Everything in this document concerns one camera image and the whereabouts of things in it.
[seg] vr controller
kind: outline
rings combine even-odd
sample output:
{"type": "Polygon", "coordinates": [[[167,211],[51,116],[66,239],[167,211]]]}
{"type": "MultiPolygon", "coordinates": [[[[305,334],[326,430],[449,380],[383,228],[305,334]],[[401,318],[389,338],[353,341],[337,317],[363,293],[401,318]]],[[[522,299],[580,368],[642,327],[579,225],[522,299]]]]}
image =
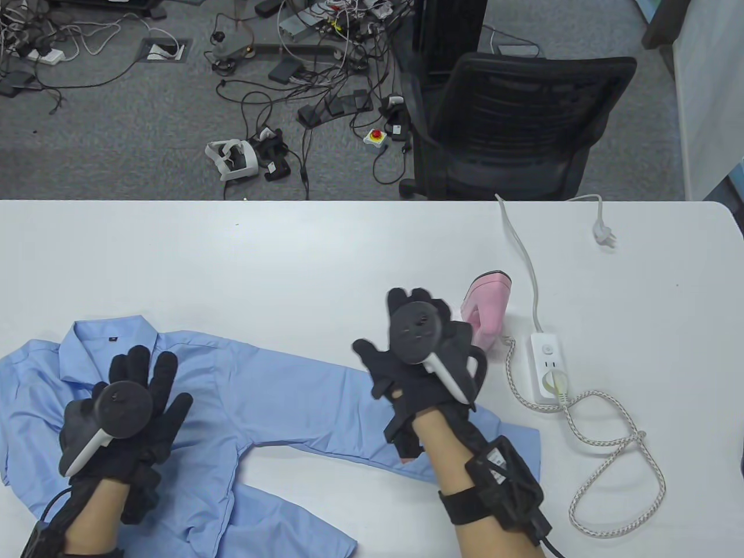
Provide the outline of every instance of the vr controller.
{"type": "Polygon", "coordinates": [[[450,394],[464,405],[473,405],[488,370],[486,354],[470,344],[472,328],[450,322],[453,336],[445,336],[437,309],[428,302],[411,302],[390,317],[390,349],[404,363],[421,364],[434,373],[450,394]],[[468,358],[476,361],[474,373],[468,358]]]}
{"type": "Polygon", "coordinates": [[[136,382],[123,380],[107,385],[94,402],[78,400],[65,407],[65,424],[74,436],[60,459],[60,474],[71,477],[80,472],[93,454],[115,438],[129,438],[150,421],[153,398],[136,382]]]}

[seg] electrical outlet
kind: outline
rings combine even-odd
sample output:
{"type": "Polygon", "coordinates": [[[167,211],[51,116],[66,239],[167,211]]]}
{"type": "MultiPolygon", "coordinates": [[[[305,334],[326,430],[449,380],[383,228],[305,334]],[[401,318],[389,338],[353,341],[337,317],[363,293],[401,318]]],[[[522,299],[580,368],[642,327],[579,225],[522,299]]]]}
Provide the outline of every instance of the electrical outlet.
{"type": "Polygon", "coordinates": [[[558,396],[551,381],[551,372],[560,370],[566,373],[558,336],[552,333],[533,333],[530,346],[534,401],[540,405],[556,405],[558,396]]]}

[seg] hand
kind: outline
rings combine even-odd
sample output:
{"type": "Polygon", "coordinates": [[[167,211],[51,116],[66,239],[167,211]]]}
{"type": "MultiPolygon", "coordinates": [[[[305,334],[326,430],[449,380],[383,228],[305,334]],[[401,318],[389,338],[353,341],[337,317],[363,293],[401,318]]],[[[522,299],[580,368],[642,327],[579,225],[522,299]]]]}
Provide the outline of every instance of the hand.
{"type": "MultiPolygon", "coordinates": [[[[410,297],[403,289],[392,289],[388,293],[388,314],[392,316],[400,307],[417,301],[428,302],[436,308],[444,338],[455,334],[447,304],[432,298],[424,289],[414,289],[410,297]]],[[[352,348],[370,371],[372,397],[379,399],[384,396],[393,404],[395,417],[385,429],[385,438],[395,444],[401,458],[417,457],[421,448],[411,425],[416,414],[444,403],[460,404],[436,375],[430,374],[423,365],[408,365],[390,350],[377,350],[367,339],[357,339],[352,348]]]]}
{"type": "MultiPolygon", "coordinates": [[[[144,514],[157,504],[155,488],[160,482],[160,475],[152,466],[164,463],[170,456],[173,441],[193,402],[191,395],[179,394],[166,410],[177,368],[176,355],[167,351],[161,353],[155,363],[153,379],[148,384],[150,351],[146,347],[133,347],[127,355],[114,357],[109,369],[109,381],[129,380],[146,388],[153,400],[150,421],[138,434],[112,440],[108,446],[98,448],[88,463],[70,479],[72,485],[91,478],[111,478],[132,485],[122,516],[125,523],[141,521],[144,514]]],[[[83,414],[92,412],[96,399],[107,385],[105,382],[96,384],[89,400],[75,407],[69,405],[68,408],[78,408],[83,414]]],[[[72,435],[68,432],[66,420],[60,432],[63,451],[67,447],[67,438],[72,435]]]]}

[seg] power strip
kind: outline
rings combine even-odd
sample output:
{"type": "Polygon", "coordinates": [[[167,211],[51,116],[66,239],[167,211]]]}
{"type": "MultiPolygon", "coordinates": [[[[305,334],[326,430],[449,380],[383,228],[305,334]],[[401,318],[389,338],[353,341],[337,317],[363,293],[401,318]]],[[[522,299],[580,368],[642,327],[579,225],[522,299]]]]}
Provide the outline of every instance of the power strip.
{"type": "Polygon", "coordinates": [[[553,371],[565,373],[563,353],[558,336],[552,333],[533,333],[530,336],[532,347],[532,393],[539,405],[557,405],[558,396],[552,383],[553,371]]]}
{"type": "Polygon", "coordinates": [[[51,52],[47,54],[44,57],[39,58],[39,52],[36,50],[31,51],[26,56],[27,60],[30,60],[31,62],[36,62],[39,60],[39,64],[46,64],[49,66],[54,66],[59,64],[65,59],[65,53],[59,50],[58,48],[52,48],[51,52]]]}

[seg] white table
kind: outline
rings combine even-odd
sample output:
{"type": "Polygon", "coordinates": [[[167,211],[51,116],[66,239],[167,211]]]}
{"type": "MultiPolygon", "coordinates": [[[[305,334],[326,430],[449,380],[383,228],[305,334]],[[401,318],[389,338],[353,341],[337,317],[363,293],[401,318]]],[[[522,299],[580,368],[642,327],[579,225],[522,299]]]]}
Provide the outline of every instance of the white table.
{"type": "MultiPolygon", "coordinates": [[[[503,352],[492,353],[480,402],[540,429],[552,542],[568,558],[739,555],[744,243],[728,212],[608,203],[613,253],[591,237],[594,203],[508,209],[573,389],[618,397],[648,432],[668,483],[657,515],[633,534],[581,535],[566,510],[601,457],[561,417],[522,408],[507,388],[503,352]]],[[[141,313],[158,331],[199,330],[354,367],[354,339],[385,341],[392,286],[425,286],[458,304],[476,275],[503,269],[514,281],[507,330],[526,387],[532,292],[495,203],[0,202],[0,265],[3,355],[30,338],[60,341],[75,319],[141,313]],[[138,272],[120,273],[125,266],[138,272]]],[[[582,403],[575,414],[589,436],[623,434],[602,406],[582,403]]],[[[625,522],[650,503],[656,485],[639,455],[613,469],[580,518],[625,522]]],[[[430,485],[280,447],[251,452],[241,478],[356,537],[360,557],[458,555],[430,485]]],[[[0,556],[18,556],[32,524],[0,487],[0,556]]]]}

